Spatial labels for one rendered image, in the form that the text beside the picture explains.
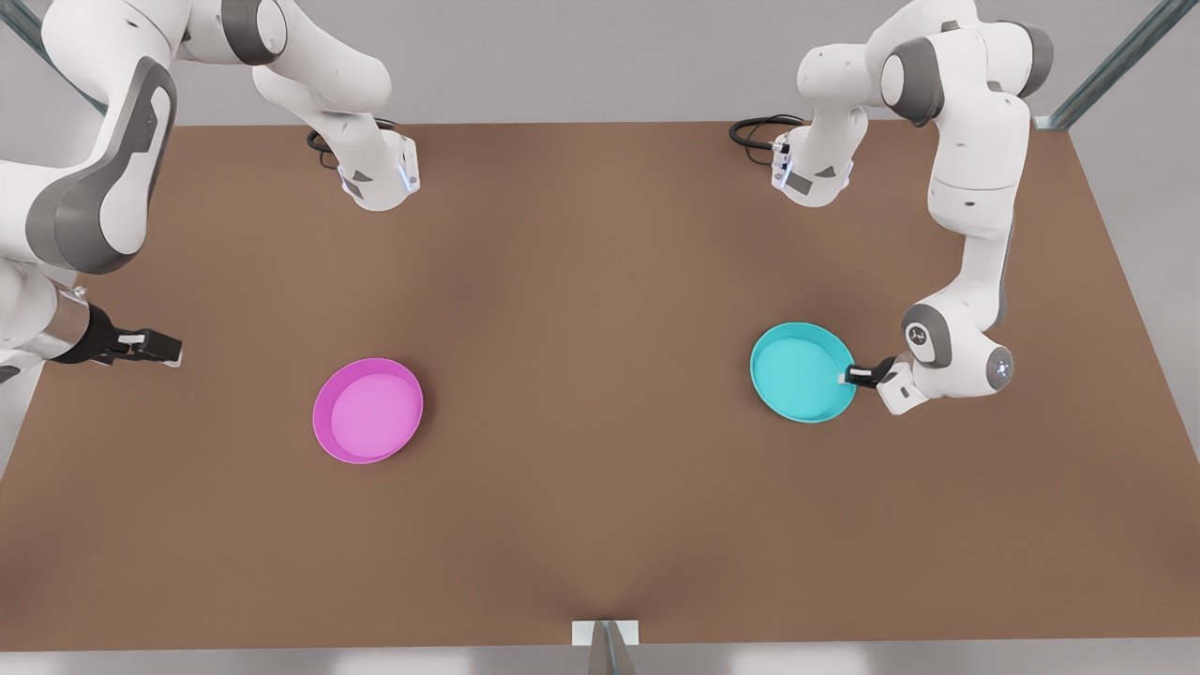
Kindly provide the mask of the blue plate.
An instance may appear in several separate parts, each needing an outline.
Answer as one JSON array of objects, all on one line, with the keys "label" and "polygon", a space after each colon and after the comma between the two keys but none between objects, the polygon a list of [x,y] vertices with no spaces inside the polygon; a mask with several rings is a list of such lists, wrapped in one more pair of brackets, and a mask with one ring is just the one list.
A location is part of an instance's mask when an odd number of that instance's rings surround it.
[{"label": "blue plate", "polygon": [[758,398],[788,420],[817,424],[848,410],[856,387],[836,376],[853,363],[836,334],[811,323],[773,325],[758,338],[750,356],[750,375]]}]

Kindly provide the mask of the pink plate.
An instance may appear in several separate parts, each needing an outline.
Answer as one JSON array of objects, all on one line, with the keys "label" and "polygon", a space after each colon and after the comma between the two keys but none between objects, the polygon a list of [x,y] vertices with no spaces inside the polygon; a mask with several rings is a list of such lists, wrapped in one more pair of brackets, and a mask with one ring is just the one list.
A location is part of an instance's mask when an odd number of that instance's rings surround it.
[{"label": "pink plate", "polygon": [[340,368],[314,398],[312,426],[329,456],[373,464],[394,456],[424,419],[424,389],[398,362],[368,358]]}]

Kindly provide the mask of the silver frame post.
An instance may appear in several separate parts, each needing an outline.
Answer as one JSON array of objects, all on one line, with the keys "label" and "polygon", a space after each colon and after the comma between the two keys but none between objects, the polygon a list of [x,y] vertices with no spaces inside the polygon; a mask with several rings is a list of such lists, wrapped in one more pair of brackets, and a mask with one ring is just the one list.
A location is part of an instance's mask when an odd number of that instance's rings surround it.
[{"label": "silver frame post", "polygon": [[1070,129],[1199,5],[1200,0],[1159,0],[1050,114],[1032,118],[1033,127],[1050,131]]},{"label": "silver frame post", "polygon": [[589,649],[587,675],[638,675],[630,645],[638,645],[638,620],[574,621],[574,646]]},{"label": "silver frame post", "polygon": [[48,52],[46,50],[46,44],[42,37],[42,25],[43,22],[38,16],[34,13],[34,8],[30,8],[23,0],[0,0],[0,22],[8,26],[17,35],[17,38],[22,38],[30,50],[34,50],[35,55],[41,56],[41,59],[49,66],[54,68],[55,73],[59,74],[61,80],[71,85],[80,96],[85,98],[94,110],[98,112],[98,115],[104,115],[108,110],[107,104],[98,102],[97,98],[92,98],[86,95],[84,90],[68,80],[60,68],[53,62]]}]

